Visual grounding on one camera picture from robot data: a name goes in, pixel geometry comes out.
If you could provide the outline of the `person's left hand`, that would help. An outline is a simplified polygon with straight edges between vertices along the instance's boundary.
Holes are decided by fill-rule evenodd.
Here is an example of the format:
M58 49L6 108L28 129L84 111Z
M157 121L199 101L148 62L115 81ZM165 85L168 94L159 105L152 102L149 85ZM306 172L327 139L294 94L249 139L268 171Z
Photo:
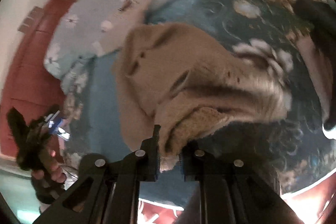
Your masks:
M45 178L45 171L50 175L52 181L57 183L64 183L66 180L66 175L63 173L61 166L55 159L56 152L52 149L44 148L41 150L41 162L44 169L33 170L31 175L37 180Z

